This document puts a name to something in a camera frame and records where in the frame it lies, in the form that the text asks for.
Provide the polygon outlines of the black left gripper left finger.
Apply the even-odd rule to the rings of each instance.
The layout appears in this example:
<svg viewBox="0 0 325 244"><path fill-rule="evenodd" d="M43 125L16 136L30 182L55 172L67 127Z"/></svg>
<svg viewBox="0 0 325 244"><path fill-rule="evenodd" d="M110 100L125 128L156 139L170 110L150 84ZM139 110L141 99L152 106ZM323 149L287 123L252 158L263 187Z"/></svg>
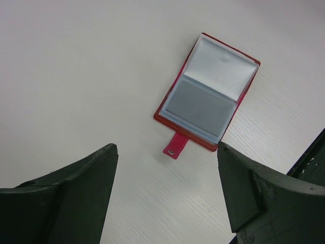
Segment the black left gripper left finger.
<svg viewBox="0 0 325 244"><path fill-rule="evenodd" d="M110 143L87 157L1 189L1 243L99 243L118 163Z"/></svg>

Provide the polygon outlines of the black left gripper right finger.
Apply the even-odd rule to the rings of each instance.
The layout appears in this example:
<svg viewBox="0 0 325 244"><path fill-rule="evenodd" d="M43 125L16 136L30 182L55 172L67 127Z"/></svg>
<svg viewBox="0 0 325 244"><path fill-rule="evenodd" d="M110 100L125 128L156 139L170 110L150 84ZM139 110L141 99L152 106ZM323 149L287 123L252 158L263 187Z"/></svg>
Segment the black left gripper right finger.
<svg viewBox="0 0 325 244"><path fill-rule="evenodd" d="M238 243L324 243L324 187L280 173L221 142L218 170Z"/></svg>

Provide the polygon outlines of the grey credit card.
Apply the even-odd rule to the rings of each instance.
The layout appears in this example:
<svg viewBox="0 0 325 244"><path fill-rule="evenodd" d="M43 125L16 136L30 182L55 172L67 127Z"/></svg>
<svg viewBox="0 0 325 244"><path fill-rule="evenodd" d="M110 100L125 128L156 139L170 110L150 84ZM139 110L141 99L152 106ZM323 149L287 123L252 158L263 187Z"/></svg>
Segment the grey credit card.
<svg viewBox="0 0 325 244"><path fill-rule="evenodd" d="M168 96L162 112L171 121L217 143L237 107L232 99L187 77Z"/></svg>

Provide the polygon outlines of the red leather card holder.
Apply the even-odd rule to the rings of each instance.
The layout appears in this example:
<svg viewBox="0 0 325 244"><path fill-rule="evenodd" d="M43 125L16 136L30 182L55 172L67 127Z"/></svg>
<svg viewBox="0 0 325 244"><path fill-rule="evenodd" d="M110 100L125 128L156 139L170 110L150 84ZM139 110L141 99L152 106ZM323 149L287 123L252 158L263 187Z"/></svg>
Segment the red leather card holder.
<svg viewBox="0 0 325 244"><path fill-rule="evenodd" d="M154 119L175 132L164 154L176 160L188 141L216 151L261 63L201 33Z"/></svg>

